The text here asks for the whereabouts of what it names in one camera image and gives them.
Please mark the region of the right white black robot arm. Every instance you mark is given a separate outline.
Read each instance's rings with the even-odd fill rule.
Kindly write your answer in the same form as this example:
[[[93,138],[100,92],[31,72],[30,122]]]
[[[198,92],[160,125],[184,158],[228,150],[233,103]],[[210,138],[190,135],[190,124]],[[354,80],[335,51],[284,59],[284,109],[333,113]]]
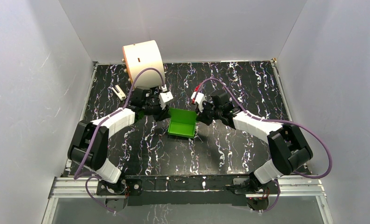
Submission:
[[[197,106],[197,121],[210,125],[212,121],[220,120],[224,125],[268,144],[270,159],[250,173],[248,185],[255,193],[262,193],[270,181],[291,174],[313,157],[298,126],[263,121],[239,106],[235,107],[224,91],[216,91],[212,102],[208,102],[202,93],[193,92],[191,101]]]

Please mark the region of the green paper box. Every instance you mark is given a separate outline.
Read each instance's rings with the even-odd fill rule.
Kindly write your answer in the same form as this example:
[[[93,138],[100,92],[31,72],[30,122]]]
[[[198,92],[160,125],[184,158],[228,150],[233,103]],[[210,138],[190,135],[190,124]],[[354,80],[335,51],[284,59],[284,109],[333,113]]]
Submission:
[[[168,125],[168,134],[193,139],[196,128],[196,112],[170,108],[169,114],[171,118]]]

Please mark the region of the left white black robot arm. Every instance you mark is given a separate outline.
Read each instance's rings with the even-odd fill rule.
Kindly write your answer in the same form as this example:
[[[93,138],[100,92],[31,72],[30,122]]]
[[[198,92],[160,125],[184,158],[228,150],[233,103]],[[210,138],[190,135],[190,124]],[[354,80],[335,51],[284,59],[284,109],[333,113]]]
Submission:
[[[80,169],[86,167],[108,182],[108,188],[114,194],[123,193],[126,181],[120,178],[121,170],[107,157],[109,139],[144,116],[153,116],[155,121],[170,118],[168,105],[173,99],[166,88],[158,91],[135,88],[125,105],[115,112],[94,121],[82,120],[78,123],[68,149],[68,159],[78,164]]]

